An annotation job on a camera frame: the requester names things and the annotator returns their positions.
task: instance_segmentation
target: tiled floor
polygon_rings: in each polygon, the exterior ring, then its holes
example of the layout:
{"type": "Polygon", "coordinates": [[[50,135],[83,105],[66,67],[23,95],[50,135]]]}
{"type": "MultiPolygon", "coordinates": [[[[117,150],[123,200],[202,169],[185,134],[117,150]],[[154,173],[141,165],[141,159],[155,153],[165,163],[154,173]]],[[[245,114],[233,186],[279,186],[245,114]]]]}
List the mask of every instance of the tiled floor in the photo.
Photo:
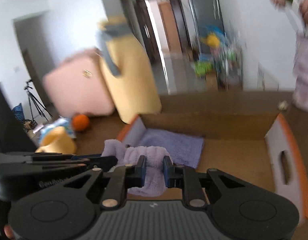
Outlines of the tiled floor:
{"type": "Polygon", "coordinates": [[[191,63],[182,55],[165,55],[153,64],[152,71],[160,95],[175,95],[207,90],[205,78],[198,78],[191,63]]]}

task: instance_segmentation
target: orange ball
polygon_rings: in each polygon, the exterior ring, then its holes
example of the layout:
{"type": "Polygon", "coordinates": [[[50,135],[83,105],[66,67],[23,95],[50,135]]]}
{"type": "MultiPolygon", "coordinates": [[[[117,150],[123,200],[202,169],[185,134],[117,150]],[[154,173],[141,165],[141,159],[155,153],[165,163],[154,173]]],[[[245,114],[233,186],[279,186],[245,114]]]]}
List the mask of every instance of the orange ball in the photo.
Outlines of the orange ball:
{"type": "Polygon", "coordinates": [[[90,125],[90,119],[84,114],[78,114],[72,118],[72,128],[76,132],[83,132],[90,125]]]}

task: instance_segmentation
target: camera tripod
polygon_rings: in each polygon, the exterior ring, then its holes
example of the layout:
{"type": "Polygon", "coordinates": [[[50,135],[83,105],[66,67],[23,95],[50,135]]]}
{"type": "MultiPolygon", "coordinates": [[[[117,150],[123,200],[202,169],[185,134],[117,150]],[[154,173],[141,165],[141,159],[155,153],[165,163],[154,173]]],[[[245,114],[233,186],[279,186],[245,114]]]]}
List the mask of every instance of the camera tripod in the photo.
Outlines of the camera tripod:
{"type": "Polygon", "coordinates": [[[33,102],[35,108],[37,109],[39,115],[43,118],[45,118],[47,121],[47,117],[46,115],[44,114],[44,111],[48,112],[48,114],[50,115],[50,117],[53,117],[52,114],[50,114],[50,112],[44,107],[44,105],[41,104],[41,102],[30,92],[29,89],[33,89],[33,87],[30,87],[29,86],[29,83],[33,82],[32,79],[30,79],[29,81],[27,81],[27,85],[24,87],[24,90],[27,92],[27,97],[28,97],[28,100],[29,100],[29,105],[30,105],[30,110],[31,110],[31,116],[32,116],[32,122],[34,124],[37,124],[37,122],[34,120],[34,117],[33,117],[33,112],[32,112],[32,106],[31,106],[31,101],[33,102]]]}

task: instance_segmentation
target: green toy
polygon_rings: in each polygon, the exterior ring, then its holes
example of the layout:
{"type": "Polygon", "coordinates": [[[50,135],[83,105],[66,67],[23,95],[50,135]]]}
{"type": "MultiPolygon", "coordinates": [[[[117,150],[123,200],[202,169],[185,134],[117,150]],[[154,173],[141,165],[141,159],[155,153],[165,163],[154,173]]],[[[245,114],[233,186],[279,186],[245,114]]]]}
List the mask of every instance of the green toy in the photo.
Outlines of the green toy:
{"type": "Polygon", "coordinates": [[[197,76],[205,76],[208,72],[213,70],[213,65],[209,61],[195,62],[195,73],[197,76]]]}

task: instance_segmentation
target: black monitor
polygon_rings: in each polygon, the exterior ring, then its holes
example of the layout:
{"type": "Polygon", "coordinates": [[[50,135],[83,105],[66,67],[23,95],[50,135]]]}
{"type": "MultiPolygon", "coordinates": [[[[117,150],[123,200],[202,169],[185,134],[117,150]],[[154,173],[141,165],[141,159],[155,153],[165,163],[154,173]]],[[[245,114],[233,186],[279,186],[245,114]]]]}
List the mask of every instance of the black monitor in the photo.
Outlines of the black monitor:
{"type": "Polygon", "coordinates": [[[11,111],[0,89],[0,153],[35,152],[35,144],[11,111]]]}

